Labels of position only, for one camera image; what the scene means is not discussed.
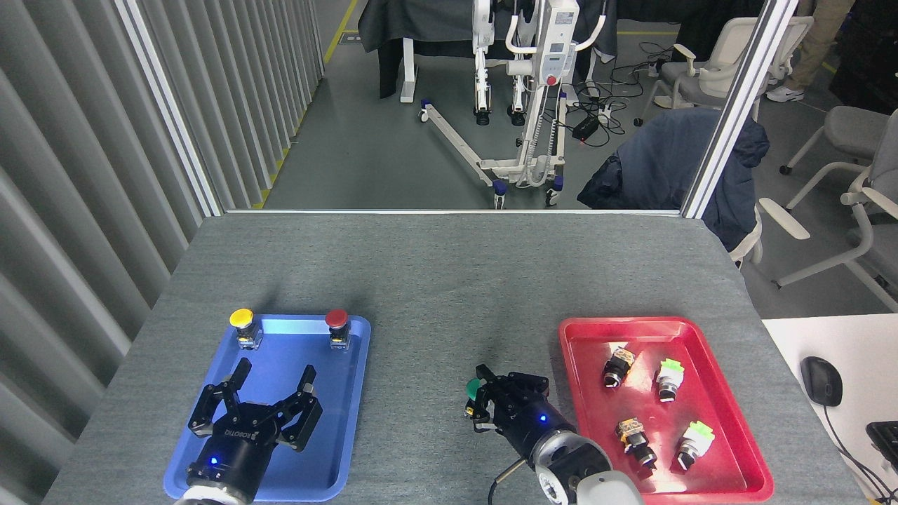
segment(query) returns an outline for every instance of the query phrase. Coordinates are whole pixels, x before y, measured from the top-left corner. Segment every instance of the red tray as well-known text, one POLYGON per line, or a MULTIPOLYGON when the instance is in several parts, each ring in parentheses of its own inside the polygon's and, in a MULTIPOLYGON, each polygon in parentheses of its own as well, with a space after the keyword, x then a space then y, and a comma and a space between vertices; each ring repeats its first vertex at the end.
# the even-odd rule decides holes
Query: red tray
POLYGON ((612 465, 636 483, 647 505, 765 501, 773 477, 699 327, 681 317, 566 319, 559 339, 580 432, 598 442, 612 465), (605 361, 619 346, 637 355, 623 384, 604 387, 605 361), (676 400, 658 401, 660 362, 685 368, 676 400), (658 455, 654 474, 624 454, 618 422, 638 417, 658 455), (716 435, 708 453, 684 472, 674 460, 680 436, 701 420, 716 435))

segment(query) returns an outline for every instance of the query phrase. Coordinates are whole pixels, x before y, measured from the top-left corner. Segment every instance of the dark blue jacket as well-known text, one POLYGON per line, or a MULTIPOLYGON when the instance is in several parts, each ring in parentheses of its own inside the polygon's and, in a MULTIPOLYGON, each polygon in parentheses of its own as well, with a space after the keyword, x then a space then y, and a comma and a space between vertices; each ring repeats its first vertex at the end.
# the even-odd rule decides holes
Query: dark blue jacket
MULTIPOLYGON (((590 208, 680 208, 719 118, 699 107, 659 114, 605 160, 577 200, 590 208)), ((747 119, 701 217, 728 251, 754 229, 752 169, 769 147, 764 127, 747 119)))

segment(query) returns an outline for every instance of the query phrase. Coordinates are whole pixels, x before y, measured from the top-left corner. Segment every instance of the gray table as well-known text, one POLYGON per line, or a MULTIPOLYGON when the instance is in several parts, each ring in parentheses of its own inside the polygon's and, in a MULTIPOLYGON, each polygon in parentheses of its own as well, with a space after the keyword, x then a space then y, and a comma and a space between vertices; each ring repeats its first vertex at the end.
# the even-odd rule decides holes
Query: gray table
MULTIPOLYGON (((558 324, 609 315, 682 315, 702 328, 773 473, 769 503, 862 500, 742 277, 700 221, 294 214, 203 224, 46 505, 173 501, 163 472, 240 306, 339 306, 372 323, 349 481, 332 503, 484 503, 515 454, 463 418, 474 366, 549 377, 550 399, 573 420, 558 324)), ((522 469, 500 485, 503 503, 547 501, 522 469)))

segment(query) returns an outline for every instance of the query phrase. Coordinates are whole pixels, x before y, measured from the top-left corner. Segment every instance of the emergency stop button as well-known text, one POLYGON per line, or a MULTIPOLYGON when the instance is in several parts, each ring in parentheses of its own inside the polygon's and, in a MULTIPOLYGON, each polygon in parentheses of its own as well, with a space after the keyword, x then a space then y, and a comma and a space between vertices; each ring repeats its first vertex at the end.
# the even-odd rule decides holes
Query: emergency stop button
POLYGON ((339 330, 349 322, 349 314, 343 309, 331 310, 324 316, 324 322, 333 330, 339 330))

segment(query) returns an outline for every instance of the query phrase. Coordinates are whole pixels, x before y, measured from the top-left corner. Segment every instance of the computer mouse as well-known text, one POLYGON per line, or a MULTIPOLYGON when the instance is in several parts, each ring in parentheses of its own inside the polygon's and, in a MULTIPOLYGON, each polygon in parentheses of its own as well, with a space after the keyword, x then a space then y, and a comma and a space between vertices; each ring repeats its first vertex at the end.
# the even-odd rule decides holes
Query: computer mouse
POLYGON ((801 377, 805 391, 814 403, 835 407, 841 403, 841 376, 829 361, 816 356, 801 360, 801 377))

